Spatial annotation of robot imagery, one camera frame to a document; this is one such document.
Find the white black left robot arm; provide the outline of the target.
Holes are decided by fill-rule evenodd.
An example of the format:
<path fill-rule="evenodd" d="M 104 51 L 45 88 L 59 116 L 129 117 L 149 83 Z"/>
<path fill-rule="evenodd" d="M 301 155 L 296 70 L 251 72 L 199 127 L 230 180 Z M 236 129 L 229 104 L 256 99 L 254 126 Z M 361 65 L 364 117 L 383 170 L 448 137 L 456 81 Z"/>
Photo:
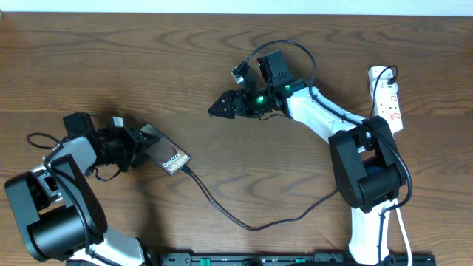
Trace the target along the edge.
<path fill-rule="evenodd" d="M 159 137 L 124 126 L 114 117 L 96 129 L 92 116 L 76 112 L 63 119 L 66 137 L 35 168 L 9 179 L 4 189 L 29 254 L 40 262 L 67 265 L 160 265 L 138 238 L 109 227 L 86 178 L 98 167 L 118 172 L 138 167 Z"/>

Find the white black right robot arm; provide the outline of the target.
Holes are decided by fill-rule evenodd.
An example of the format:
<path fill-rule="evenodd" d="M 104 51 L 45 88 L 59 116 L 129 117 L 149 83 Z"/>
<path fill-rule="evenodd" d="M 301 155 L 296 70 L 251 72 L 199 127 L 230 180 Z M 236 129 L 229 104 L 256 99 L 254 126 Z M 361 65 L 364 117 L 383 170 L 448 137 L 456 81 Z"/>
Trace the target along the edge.
<path fill-rule="evenodd" d="M 395 144 L 388 122 L 380 116 L 354 115 L 323 96 L 304 78 L 295 79 L 283 53 L 257 60 L 264 86 L 258 86 L 246 61 L 232 69 L 240 90 L 228 90 L 209 107 L 212 116 L 262 118 L 280 111 L 313 130 L 329 145 L 336 187 L 351 207 L 348 251 L 362 265 L 382 265 L 388 258 L 387 226 L 392 210 L 409 202 L 398 199 L 412 178 Z"/>

